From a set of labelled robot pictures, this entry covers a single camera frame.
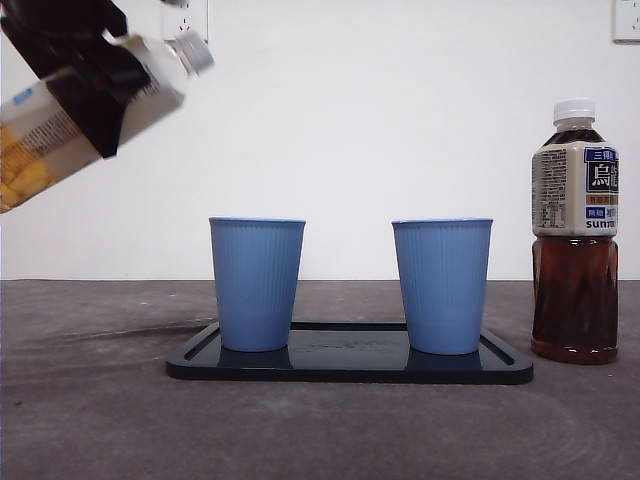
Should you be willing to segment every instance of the gray table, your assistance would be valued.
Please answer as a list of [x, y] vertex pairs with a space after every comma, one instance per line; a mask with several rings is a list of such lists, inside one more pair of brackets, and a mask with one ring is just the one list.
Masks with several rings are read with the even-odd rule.
[[[531, 297], [490, 282], [485, 315], [528, 355]], [[211, 282], [4, 282], [2, 479], [638, 479], [640, 282], [620, 300], [617, 363], [535, 357], [526, 385], [188, 382], [164, 357], [215, 317]], [[402, 318], [397, 282], [296, 302]]]

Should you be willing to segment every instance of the bottle label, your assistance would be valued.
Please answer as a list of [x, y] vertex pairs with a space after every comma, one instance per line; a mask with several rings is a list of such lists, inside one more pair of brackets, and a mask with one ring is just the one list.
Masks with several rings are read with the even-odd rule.
[[618, 154], [603, 143], [547, 145], [533, 156], [535, 235], [613, 236], [618, 227]]

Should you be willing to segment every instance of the ribbed plastic cup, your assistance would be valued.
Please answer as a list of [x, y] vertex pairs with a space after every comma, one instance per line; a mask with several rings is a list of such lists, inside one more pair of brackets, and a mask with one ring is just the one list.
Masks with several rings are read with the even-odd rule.
[[209, 223], [222, 345], [241, 352], [284, 347], [305, 222], [213, 217]]
[[392, 222], [411, 347], [460, 355], [480, 343], [491, 219]]

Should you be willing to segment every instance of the wall socket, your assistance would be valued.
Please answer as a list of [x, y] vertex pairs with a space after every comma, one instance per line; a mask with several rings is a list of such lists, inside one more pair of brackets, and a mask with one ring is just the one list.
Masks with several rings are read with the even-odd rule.
[[186, 0], [184, 7], [162, 4], [162, 39], [175, 40], [181, 33], [195, 30], [209, 42], [209, 0]]
[[640, 42], [640, 0], [614, 0], [613, 41]]

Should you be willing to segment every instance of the plastic bottle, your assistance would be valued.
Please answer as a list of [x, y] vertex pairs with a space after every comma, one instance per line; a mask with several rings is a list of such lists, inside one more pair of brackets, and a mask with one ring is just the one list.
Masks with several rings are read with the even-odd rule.
[[618, 154], [592, 128], [595, 104], [555, 105], [558, 131], [533, 156], [532, 349], [553, 360], [617, 355]]
[[[170, 44], [134, 35], [122, 46], [144, 66], [151, 83], [127, 106], [120, 144], [179, 108], [188, 77], [213, 65], [211, 53], [195, 32]], [[70, 73], [62, 70], [54, 77]], [[100, 158], [49, 93], [47, 80], [19, 93], [0, 110], [0, 213]]]

